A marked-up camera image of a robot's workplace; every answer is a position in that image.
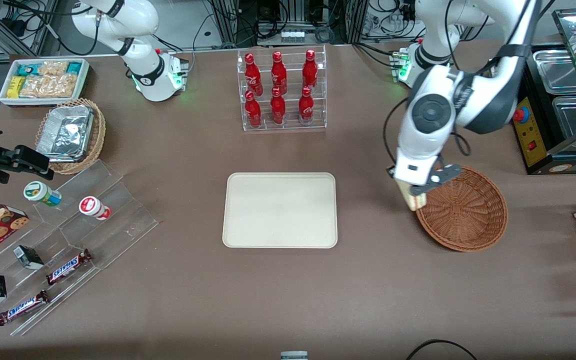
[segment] yellow snack box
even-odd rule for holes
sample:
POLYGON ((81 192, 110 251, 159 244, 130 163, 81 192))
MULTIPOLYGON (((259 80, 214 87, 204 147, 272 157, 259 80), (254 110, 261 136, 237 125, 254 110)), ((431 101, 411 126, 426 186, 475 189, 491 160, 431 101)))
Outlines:
POLYGON ((25 80, 24 76, 13 76, 6 92, 7 98, 19 98, 19 91, 24 86, 25 80))

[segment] small bottle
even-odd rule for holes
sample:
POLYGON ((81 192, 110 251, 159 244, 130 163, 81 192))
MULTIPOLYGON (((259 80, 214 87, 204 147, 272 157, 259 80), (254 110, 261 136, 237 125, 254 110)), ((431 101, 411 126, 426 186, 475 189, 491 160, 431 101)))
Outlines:
POLYGON ((257 64, 255 64, 255 57, 251 53, 244 56, 246 60, 246 82, 248 89, 254 92, 256 96, 262 96, 264 87, 261 84, 261 72, 257 64))
POLYGON ((62 202, 62 194, 41 181, 28 182, 28 185, 23 188, 23 196, 30 201, 38 201, 51 208, 62 202))
POLYGON ((314 89, 317 87, 317 63, 315 63, 315 50, 306 51, 306 63, 303 64, 303 86, 314 89))
POLYGON ((272 53, 272 87, 278 87, 281 95, 286 95, 288 92, 288 74, 286 73, 286 66, 282 61, 282 53, 275 51, 272 53))
POLYGON ((261 107, 255 100, 255 94, 251 90, 246 91, 246 104, 244 107, 246 108, 246 116, 250 126, 254 129, 259 128, 261 126, 261 107))
POLYGON ((113 210, 110 207, 103 205, 103 203, 94 196, 86 196, 81 199, 81 202, 79 203, 79 211, 83 215, 94 217, 97 220, 108 219, 113 213, 113 210))
POLYGON ((281 89, 277 86, 272 88, 270 108, 272 109, 272 121, 277 125, 283 125, 286 117, 286 101, 282 96, 281 89))
POLYGON ((299 99, 299 122, 301 125, 310 125, 313 123, 313 97, 311 96, 311 87, 304 86, 301 90, 299 99))

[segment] snickers bar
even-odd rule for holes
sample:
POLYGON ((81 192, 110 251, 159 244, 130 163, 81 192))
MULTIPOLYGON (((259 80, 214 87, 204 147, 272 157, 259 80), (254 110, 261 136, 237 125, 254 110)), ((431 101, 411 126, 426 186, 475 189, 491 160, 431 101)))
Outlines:
POLYGON ((48 279, 48 285, 53 285, 61 281, 63 278, 66 278, 66 276, 73 273, 75 269, 82 266, 84 263, 87 263, 91 259, 92 255, 90 255, 88 249, 78 253, 77 256, 73 257, 72 260, 66 262, 66 264, 53 271, 50 275, 46 275, 46 279, 48 279))
POLYGON ((23 314, 28 314, 34 309, 37 309, 40 305, 50 303, 50 297, 48 297, 48 292, 46 290, 41 290, 39 294, 28 300, 20 303, 19 305, 13 307, 12 309, 0 313, 0 326, 4 326, 7 323, 13 321, 14 319, 20 317, 23 314))

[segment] yellow control panel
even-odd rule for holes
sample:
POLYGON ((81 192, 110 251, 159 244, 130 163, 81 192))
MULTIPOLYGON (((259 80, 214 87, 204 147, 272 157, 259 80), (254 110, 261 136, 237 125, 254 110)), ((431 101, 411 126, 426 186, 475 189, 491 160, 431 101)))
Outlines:
POLYGON ((523 158, 528 166, 534 166, 547 155, 546 146, 539 132, 539 127, 533 116, 533 109, 528 98, 524 98, 518 105, 512 116, 512 125, 519 137, 519 145, 523 158))

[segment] white tray of snacks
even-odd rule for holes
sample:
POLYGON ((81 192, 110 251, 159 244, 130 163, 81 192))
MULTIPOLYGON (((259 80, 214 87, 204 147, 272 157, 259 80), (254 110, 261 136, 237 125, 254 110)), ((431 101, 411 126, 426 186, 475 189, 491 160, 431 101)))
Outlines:
POLYGON ((89 68, 89 62, 78 57, 14 60, 0 102, 9 107, 42 107, 76 100, 89 68))

